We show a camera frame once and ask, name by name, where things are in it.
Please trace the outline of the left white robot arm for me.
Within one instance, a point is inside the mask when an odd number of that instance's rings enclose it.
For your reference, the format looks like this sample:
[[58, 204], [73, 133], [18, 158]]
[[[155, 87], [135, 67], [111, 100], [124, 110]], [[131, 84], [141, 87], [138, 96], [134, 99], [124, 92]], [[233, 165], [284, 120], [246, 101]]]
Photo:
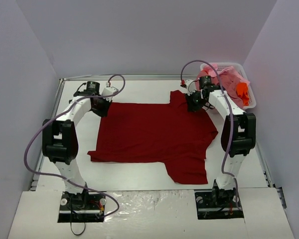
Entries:
[[76, 126], [88, 112], [106, 117], [113, 95], [119, 91], [111, 87], [110, 83], [106, 84], [102, 92], [97, 82], [88, 81], [85, 85], [86, 89], [77, 90], [73, 94], [73, 99], [63, 111], [64, 115], [42, 131], [43, 155], [49, 158], [64, 177], [65, 198], [72, 198], [78, 208], [85, 208], [90, 204], [90, 195], [76, 161], [79, 149]]

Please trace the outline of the dark red t-shirt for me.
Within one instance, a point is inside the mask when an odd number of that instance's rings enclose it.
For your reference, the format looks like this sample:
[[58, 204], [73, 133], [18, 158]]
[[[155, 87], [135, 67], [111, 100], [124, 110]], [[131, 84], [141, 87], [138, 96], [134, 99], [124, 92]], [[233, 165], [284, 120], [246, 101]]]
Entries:
[[101, 119], [92, 162], [165, 165], [178, 184], [207, 184], [206, 150], [218, 134], [206, 111], [189, 112], [184, 94], [168, 104], [112, 103]]

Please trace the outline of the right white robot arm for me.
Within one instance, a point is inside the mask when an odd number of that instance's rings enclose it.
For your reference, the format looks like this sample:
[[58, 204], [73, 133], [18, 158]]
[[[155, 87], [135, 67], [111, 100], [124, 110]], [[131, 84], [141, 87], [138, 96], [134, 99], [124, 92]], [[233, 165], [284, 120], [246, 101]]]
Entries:
[[225, 152], [221, 173], [215, 179], [211, 200], [222, 206], [237, 195], [237, 176], [242, 162], [256, 144], [256, 117], [232, 101], [222, 85], [211, 82], [210, 76], [199, 80], [181, 80], [186, 89], [185, 99], [190, 112], [203, 107], [216, 109], [224, 119], [221, 147]]

